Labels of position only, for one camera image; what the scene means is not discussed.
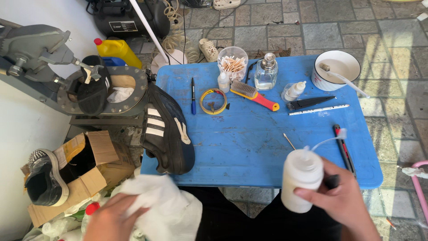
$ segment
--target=human hand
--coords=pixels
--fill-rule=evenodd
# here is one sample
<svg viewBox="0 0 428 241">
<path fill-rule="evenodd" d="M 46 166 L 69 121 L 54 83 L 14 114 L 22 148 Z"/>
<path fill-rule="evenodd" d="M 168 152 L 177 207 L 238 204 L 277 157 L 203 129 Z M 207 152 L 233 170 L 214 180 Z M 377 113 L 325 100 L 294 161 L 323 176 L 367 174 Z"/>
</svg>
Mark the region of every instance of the human hand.
<svg viewBox="0 0 428 241">
<path fill-rule="evenodd" d="M 330 217 L 347 226 L 351 232 L 370 233 L 372 238 L 377 236 L 377 230 L 367 212 L 361 196 L 360 188 L 352 173 L 340 168 L 322 157 L 324 162 L 324 178 L 339 175 L 339 185 L 328 190 L 324 183 L 318 192 L 304 188 L 295 188 L 294 193 L 324 209 Z"/>
<path fill-rule="evenodd" d="M 148 211 L 140 208 L 129 217 L 126 210 L 138 195 L 119 193 L 91 215 L 83 241 L 128 241 L 139 216 Z"/>
</svg>

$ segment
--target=red box cutter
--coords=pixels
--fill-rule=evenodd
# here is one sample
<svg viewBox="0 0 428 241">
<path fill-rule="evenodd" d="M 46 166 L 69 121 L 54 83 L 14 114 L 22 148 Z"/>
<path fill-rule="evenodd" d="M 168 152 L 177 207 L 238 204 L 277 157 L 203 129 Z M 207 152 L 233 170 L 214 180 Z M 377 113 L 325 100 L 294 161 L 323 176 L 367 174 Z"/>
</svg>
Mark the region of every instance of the red box cutter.
<svg viewBox="0 0 428 241">
<path fill-rule="evenodd" d="M 340 126 L 338 124 L 333 126 L 334 133 L 337 137 L 337 134 L 340 131 Z M 343 162 L 345 162 L 346 169 L 354 175 L 355 178 L 357 178 L 357 175 L 355 173 L 354 164 L 352 163 L 351 155 L 349 154 L 348 148 L 346 147 L 345 141 L 337 139 L 337 144 L 339 145 L 340 153 L 343 157 Z"/>
</svg>

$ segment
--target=yellow plastic jug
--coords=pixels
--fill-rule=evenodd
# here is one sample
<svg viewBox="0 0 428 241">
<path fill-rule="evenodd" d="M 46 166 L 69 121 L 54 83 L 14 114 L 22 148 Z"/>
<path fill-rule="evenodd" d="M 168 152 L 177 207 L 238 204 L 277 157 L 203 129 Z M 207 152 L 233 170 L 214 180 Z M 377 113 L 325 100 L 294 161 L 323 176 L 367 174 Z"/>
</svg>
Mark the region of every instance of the yellow plastic jug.
<svg viewBox="0 0 428 241">
<path fill-rule="evenodd" d="M 141 61 L 134 54 L 131 48 L 124 40 L 104 40 L 95 39 L 98 53 L 101 57 L 121 58 L 128 66 L 134 66 L 141 69 Z"/>
</svg>

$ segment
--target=red bottle cap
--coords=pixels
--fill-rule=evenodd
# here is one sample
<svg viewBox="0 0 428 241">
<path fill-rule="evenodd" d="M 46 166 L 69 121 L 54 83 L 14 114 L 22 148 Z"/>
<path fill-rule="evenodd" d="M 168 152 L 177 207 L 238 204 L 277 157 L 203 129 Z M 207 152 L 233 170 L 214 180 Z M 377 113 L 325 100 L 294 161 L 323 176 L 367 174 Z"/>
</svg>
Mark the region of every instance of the red bottle cap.
<svg viewBox="0 0 428 241">
<path fill-rule="evenodd" d="M 94 39 L 94 43 L 95 43 L 96 45 L 100 45 L 100 44 L 102 44 L 102 43 L 103 43 L 103 41 L 102 41 L 101 39 Z"/>
<path fill-rule="evenodd" d="M 86 207 L 85 213 L 87 215 L 92 215 L 95 211 L 100 208 L 100 204 L 97 202 L 93 202 Z"/>
</svg>

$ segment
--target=yellow tape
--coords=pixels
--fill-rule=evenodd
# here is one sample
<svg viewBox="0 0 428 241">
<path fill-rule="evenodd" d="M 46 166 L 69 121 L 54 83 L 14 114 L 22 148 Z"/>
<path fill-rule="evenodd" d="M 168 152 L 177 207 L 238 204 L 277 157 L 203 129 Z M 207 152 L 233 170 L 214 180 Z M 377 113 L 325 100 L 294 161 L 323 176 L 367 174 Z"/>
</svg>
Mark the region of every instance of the yellow tape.
<svg viewBox="0 0 428 241">
<path fill-rule="evenodd" d="M 214 112 L 212 112 L 211 110 L 207 110 L 205 107 L 202 106 L 202 101 L 204 100 L 205 96 L 207 96 L 207 94 L 209 94 L 209 93 L 221 94 L 224 97 L 224 103 L 223 103 L 223 105 L 220 107 L 220 109 L 214 110 Z M 199 99 L 199 105 L 201 106 L 202 110 L 205 113 L 212 114 L 212 115 L 220 114 L 222 111 L 224 111 L 224 109 L 226 108 L 226 104 L 227 104 L 226 95 L 224 94 L 223 91 L 221 91 L 220 89 L 217 89 L 217 88 L 212 88 L 212 89 L 205 90 L 204 93 L 202 93 L 201 98 Z"/>
</svg>

